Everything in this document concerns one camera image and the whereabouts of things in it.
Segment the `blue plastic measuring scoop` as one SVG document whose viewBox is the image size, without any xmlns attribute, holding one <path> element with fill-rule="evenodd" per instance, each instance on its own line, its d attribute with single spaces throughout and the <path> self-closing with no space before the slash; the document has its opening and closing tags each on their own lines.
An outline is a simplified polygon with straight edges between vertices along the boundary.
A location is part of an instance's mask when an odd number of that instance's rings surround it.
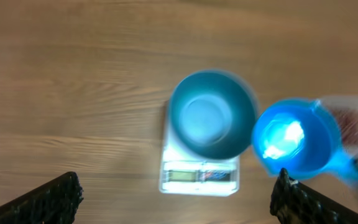
<svg viewBox="0 0 358 224">
<path fill-rule="evenodd" d="M 290 98 L 268 107 L 257 120 L 252 145 L 268 174 L 285 168 L 294 179 L 325 172 L 358 185 L 358 157 L 338 154 L 341 133 L 318 99 Z"/>
</svg>

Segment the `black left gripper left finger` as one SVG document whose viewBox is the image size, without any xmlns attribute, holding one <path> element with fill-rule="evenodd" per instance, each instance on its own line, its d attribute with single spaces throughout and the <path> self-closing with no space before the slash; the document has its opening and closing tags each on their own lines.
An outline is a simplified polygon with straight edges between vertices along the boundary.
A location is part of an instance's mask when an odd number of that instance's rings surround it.
<svg viewBox="0 0 358 224">
<path fill-rule="evenodd" d="M 72 224 L 83 188 L 75 172 L 67 172 L 0 206 L 0 224 Z"/>
</svg>

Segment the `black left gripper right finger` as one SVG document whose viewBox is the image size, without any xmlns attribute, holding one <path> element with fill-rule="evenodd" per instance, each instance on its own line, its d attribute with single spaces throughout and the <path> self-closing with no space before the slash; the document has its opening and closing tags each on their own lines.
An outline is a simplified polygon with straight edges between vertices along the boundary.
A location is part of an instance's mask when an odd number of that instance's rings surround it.
<svg viewBox="0 0 358 224">
<path fill-rule="evenodd" d="M 281 224 L 358 224 L 358 213 L 291 178 L 285 168 L 273 187 L 270 214 Z"/>
</svg>

